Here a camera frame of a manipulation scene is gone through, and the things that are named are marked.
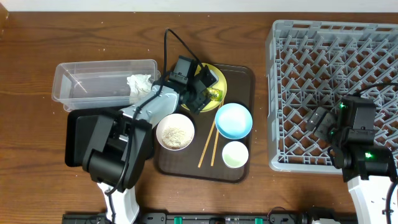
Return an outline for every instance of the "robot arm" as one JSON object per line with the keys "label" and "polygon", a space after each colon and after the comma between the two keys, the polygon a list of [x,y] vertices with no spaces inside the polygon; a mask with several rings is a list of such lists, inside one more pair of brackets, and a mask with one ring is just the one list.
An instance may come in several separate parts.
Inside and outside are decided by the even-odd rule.
{"label": "robot arm", "polygon": [[[392,152],[373,143],[376,106],[372,100],[358,96],[344,96],[341,102],[338,119],[319,107],[308,120],[306,129],[331,144],[329,156],[333,165],[343,171],[358,223],[386,223],[386,195],[397,180],[397,171]],[[391,203],[397,205],[396,190]],[[393,223],[398,223],[397,212],[392,212],[390,217]]]}
{"label": "robot arm", "polygon": [[[127,224],[137,217],[139,206],[134,186],[153,151],[152,129],[179,104],[199,113],[210,102],[206,89],[218,77],[208,67],[195,75],[197,66],[197,61],[180,56],[169,80],[156,81],[151,92],[138,103],[119,111],[105,109],[98,116],[81,165],[104,193],[108,220]],[[141,110],[134,119],[138,107]],[[114,187],[116,191],[109,197]]]}

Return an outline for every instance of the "light blue bowl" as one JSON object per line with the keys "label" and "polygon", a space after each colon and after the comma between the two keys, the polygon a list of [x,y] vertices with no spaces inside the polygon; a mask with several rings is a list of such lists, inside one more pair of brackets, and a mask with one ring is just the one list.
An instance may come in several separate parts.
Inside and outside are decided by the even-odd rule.
{"label": "light blue bowl", "polygon": [[222,106],[216,114],[216,128],[228,139],[241,139],[250,133],[253,119],[244,106],[228,103]]}

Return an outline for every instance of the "bowl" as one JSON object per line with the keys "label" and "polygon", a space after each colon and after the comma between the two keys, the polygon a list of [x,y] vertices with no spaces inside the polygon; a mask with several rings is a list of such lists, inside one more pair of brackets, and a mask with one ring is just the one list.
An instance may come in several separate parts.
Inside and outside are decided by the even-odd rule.
{"label": "bowl", "polygon": [[191,144],[195,127],[191,119],[182,114],[170,114],[163,118],[156,128],[160,145],[171,151],[185,149]]}
{"label": "bowl", "polygon": [[224,146],[222,156],[225,165],[235,169],[245,165],[249,159],[249,151],[243,143],[232,141]]}
{"label": "bowl", "polygon": [[241,139],[250,133],[253,119],[248,109],[237,103],[228,103],[216,113],[216,127],[228,139]]}

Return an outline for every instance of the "dish rack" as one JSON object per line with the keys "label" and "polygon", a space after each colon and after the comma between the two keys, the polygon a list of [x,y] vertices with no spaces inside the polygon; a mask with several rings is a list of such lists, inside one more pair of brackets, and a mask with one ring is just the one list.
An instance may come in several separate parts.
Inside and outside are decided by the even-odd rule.
{"label": "dish rack", "polygon": [[[398,82],[398,25],[275,21],[266,40],[269,165],[276,171],[340,174],[328,144],[305,129],[312,110],[337,113],[342,96],[381,82]],[[374,143],[398,165],[396,87],[362,94],[376,104]]]}

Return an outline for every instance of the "wood grain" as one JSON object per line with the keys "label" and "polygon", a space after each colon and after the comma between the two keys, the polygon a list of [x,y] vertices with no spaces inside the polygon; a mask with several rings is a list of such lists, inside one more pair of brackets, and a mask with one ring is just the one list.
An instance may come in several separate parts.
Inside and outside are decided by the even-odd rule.
{"label": "wood grain", "polygon": [[[274,206],[322,206],[353,212],[340,176],[274,172],[268,166],[264,43],[277,19],[398,23],[397,14],[385,13],[11,13],[0,41],[1,223],[60,223],[64,213],[104,210],[89,175],[64,164],[68,113],[51,99],[55,67],[153,58],[161,71],[166,27],[203,62],[244,65],[256,74],[250,171],[242,183],[224,184],[162,175],[147,161],[136,185],[141,207],[266,213]],[[169,66],[179,54],[189,56],[170,38]]]}
{"label": "wood grain", "polygon": [[8,15],[7,9],[0,3],[0,38],[2,36],[2,28],[7,21]]}

